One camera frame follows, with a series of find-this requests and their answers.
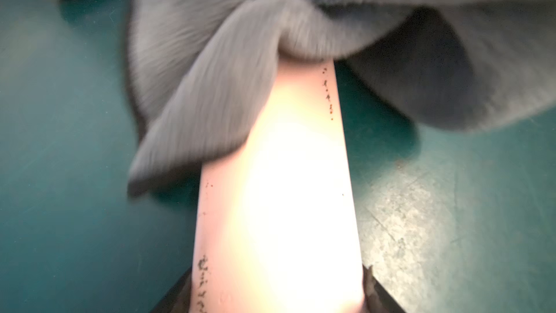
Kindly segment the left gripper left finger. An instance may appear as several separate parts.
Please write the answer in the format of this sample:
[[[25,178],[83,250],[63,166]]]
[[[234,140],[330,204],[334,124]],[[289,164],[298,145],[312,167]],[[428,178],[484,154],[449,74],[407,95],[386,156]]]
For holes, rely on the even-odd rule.
[[[191,306],[192,268],[190,267],[151,310],[151,313],[189,313]]]

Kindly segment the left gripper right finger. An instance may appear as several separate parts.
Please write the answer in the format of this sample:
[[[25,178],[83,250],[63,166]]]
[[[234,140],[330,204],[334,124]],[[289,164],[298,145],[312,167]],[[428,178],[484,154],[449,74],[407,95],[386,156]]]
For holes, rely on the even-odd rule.
[[[367,313],[405,313],[405,310],[375,278],[372,266],[363,265],[362,284]]]

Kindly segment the pink eyeglass case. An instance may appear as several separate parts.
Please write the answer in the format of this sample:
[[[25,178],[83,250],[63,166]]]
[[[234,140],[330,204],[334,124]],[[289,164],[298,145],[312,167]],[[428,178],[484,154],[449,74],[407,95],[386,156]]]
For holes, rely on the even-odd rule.
[[[362,259],[332,62],[283,60],[236,153],[204,165],[192,312],[362,312]]]

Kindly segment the grey green microfibre cloth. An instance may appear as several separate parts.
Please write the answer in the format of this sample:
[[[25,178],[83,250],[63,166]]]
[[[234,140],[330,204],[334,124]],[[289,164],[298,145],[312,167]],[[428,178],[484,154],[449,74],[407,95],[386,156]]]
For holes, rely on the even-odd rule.
[[[494,128],[555,105],[555,0],[132,0],[128,194],[243,146],[282,55],[346,60],[417,123]]]

